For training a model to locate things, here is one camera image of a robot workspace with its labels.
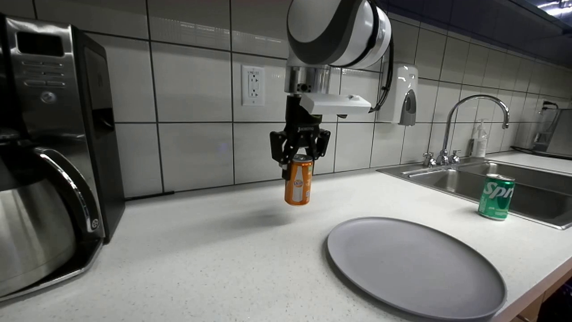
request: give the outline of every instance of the soda can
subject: soda can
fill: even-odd
[[[286,182],[284,201],[291,207],[304,207],[309,203],[313,160],[296,155],[289,165],[289,178]]]
[[[491,221],[506,221],[515,194],[515,180],[488,174],[481,194],[479,216]]]

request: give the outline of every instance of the electrical outlet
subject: electrical outlet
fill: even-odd
[[[243,67],[243,106],[264,106],[264,69]]]

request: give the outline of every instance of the wall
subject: wall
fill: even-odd
[[[0,12],[75,24],[105,46],[127,198],[279,180],[268,133],[284,128],[288,0],[2,0]],[[418,124],[375,115],[336,121],[318,174],[420,162],[443,140],[461,97],[490,94],[511,108],[472,101],[456,117],[452,148],[465,153],[475,121],[488,151],[527,142],[545,99],[570,105],[570,71],[393,17],[397,63],[420,71]],[[266,69],[266,105],[241,106],[241,67]],[[375,101],[379,74],[336,71],[330,92]]]

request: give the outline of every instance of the round tray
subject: round tray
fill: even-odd
[[[357,219],[325,242],[336,271],[388,307],[436,321],[484,321],[506,298],[500,275],[465,244],[413,223]]]

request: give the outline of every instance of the green can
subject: green can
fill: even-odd
[[[515,180],[488,174],[481,194],[479,214],[491,221],[506,221],[515,196]]]

